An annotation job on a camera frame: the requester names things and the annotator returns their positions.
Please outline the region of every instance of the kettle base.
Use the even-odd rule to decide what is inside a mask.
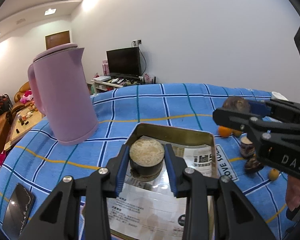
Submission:
[[[72,140],[72,141],[60,141],[60,140],[58,140],[58,142],[62,145],[65,145],[65,146],[82,143],[95,133],[95,131],[98,129],[98,125],[99,125],[99,122],[97,121],[96,125],[88,133],[86,133],[85,135],[81,136],[78,139],[75,139],[75,140]]]

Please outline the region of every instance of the human hand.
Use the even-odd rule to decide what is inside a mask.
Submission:
[[[290,211],[300,206],[300,179],[288,175],[286,204]]]

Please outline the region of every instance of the brown wooden door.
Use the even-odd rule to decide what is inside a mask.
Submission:
[[[46,48],[51,49],[55,46],[70,43],[70,31],[55,33],[46,36]]]

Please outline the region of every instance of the black smartphone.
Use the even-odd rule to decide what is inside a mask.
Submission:
[[[2,229],[10,240],[19,238],[28,221],[34,199],[34,195],[24,186],[20,183],[16,185],[2,223]]]

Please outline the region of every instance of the pink electric kettle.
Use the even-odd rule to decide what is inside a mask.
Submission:
[[[81,63],[83,50],[75,43],[56,46],[37,55],[28,69],[37,108],[63,145],[81,143],[98,128]]]

